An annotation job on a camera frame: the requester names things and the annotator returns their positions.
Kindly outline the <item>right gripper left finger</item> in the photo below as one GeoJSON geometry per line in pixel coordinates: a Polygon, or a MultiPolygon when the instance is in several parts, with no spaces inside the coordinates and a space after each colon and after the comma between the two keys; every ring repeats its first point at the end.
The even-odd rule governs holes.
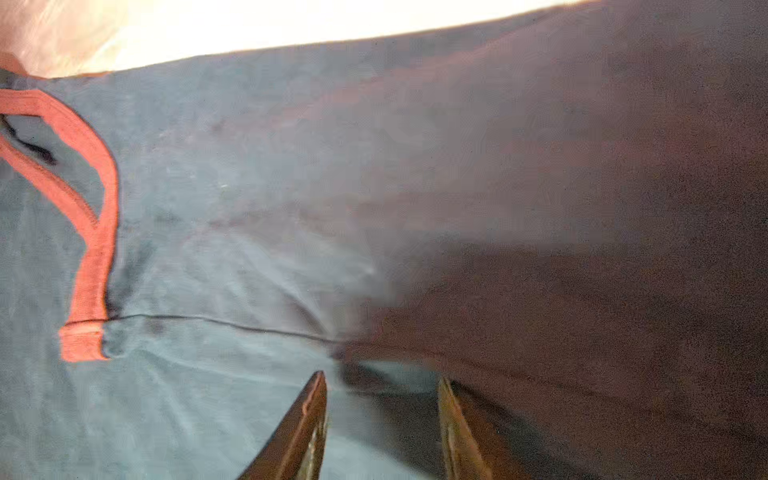
{"type": "Polygon", "coordinates": [[[327,438],[327,393],[324,373],[314,372],[239,479],[318,480],[327,438]]]}

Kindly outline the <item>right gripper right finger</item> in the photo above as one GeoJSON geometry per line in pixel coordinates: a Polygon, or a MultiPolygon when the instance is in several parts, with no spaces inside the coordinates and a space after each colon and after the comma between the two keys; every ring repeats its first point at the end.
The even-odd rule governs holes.
{"type": "Polygon", "coordinates": [[[446,377],[437,392],[446,479],[532,479],[470,393],[446,377]]]}

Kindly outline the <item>navy tank top red trim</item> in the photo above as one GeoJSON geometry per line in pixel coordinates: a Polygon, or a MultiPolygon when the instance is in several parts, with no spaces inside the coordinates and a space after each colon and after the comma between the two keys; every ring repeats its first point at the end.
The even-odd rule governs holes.
{"type": "Polygon", "coordinates": [[[767,475],[767,5],[577,1],[182,53],[1,6],[1,475],[234,479],[315,372],[325,479],[767,475]]]}

